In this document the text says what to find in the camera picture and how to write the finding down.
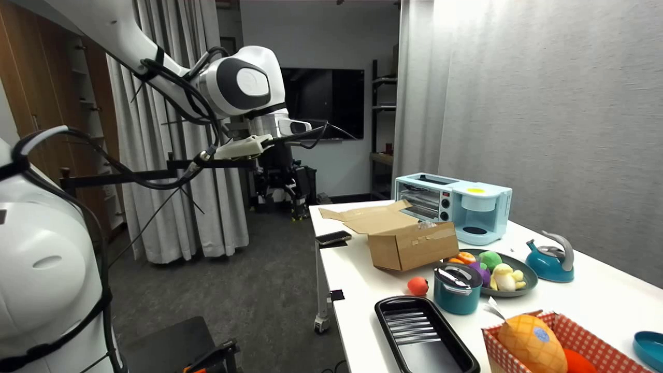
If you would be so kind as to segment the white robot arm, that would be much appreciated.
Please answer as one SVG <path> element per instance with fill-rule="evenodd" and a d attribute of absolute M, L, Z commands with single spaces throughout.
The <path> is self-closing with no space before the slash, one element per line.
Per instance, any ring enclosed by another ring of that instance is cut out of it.
<path fill-rule="evenodd" d="M 132 0 L 43 2 L 177 116 L 212 126 L 214 143 L 189 159 L 182 180 L 310 131 L 287 116 L 279 63 L 262 46 L 229 56 L 210 50 L 182 67 L 140 29 Z M 41 141 L 70 131 L 59 124 L 2 147 L 0 373 L 123 371 L 90 213 L 28 161 Z"/>

